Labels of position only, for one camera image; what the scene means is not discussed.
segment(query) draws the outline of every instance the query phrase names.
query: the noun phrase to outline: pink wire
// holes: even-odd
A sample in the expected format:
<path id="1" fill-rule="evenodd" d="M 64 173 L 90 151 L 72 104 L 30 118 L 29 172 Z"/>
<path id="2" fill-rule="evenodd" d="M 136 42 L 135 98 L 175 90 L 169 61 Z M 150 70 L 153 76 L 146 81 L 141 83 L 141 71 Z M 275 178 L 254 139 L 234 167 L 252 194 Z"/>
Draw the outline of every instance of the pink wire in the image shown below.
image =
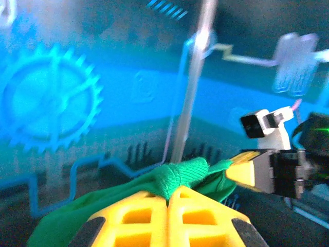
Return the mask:
<path id="1" fill-rule="evenodd" d="M 291 107 L 291 109 L 292 109 L 293 111 L 295 111 L 295 110 L 300 106 L 302 100 L 303 100 L 303 99 L 298 99 L 298 100 L 296 100 L 296 102 L 295 102 L 294 105 Z"/>

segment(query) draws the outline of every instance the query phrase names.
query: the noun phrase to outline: blue gear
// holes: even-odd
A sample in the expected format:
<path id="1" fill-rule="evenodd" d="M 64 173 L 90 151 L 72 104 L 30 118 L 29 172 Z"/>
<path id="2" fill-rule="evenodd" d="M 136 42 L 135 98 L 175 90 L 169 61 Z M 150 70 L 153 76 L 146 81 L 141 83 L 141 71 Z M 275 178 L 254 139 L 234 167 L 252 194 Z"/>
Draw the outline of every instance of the blue gear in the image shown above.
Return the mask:
<path id="1" fill-rule="evenodd" d="M 100 113 L 102 87 L 84 60 L 75 59 L 72 49 L 62 54 L 56 45 L 8 63 L 0 77 L 0 135 L 11 146 L 55 152 L 88 133 Z"/>

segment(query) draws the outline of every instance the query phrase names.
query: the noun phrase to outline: green fabric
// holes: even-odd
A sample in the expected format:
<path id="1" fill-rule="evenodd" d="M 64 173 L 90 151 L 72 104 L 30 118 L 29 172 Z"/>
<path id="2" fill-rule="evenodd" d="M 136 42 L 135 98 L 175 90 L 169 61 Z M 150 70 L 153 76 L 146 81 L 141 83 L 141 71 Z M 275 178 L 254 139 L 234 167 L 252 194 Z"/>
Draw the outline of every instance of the green fabric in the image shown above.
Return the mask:
<path id="1" fill-rule="evenodd" d="M 224 173 L 231 164 L 232 161 L 224 160 L 209 167 L 204 158 L 164 164 L 126 184 L 90 192 L 45 216 L 27 246 L 66 247 L 92 214 L 142 190 L 168 200 L 184 185 L 220 202 L 236 187 Z"/>

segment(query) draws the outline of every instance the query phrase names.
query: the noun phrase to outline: metal pole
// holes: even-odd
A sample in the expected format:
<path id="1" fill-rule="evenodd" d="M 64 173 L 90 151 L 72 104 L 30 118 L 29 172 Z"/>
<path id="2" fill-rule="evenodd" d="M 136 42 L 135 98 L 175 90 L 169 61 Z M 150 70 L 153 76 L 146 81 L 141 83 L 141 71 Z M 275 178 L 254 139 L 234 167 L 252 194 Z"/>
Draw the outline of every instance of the metal pole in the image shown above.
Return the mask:
<path id="1" fill-rule="evenodd" d="M 189 83 L 185 95 L 184 106 L 178 120 L 174 150 L 171 162 L 181 162 L 185 143 L 191 123 L 192 109 L 197 91 L 197 84 L 204 64 L 204 51 L 209 43 L 213 19 L 216 13 L 217 0 L 203 0 L 199 17 L 197 35 L 195 37 L 193 56 L 189 70 Z"/>

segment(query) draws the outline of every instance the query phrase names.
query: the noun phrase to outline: black rubber pad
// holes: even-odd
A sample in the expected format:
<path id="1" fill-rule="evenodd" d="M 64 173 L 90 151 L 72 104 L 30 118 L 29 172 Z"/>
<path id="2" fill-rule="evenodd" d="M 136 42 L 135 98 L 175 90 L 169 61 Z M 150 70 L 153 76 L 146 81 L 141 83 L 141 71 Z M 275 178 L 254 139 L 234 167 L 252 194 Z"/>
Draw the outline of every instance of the black rubber pad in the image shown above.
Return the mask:
<path id="1" fill-rule="evenodd" d="M 68 247 L 91 247 L 105 223 L 104 217 L 97 217 L 84 223 Z"/>
<path id="2" fill-rule="evenodd" d="M 246 247 L 269 247 L 252 224 L 240 219 L 232 219 L 232 223 Z"/>

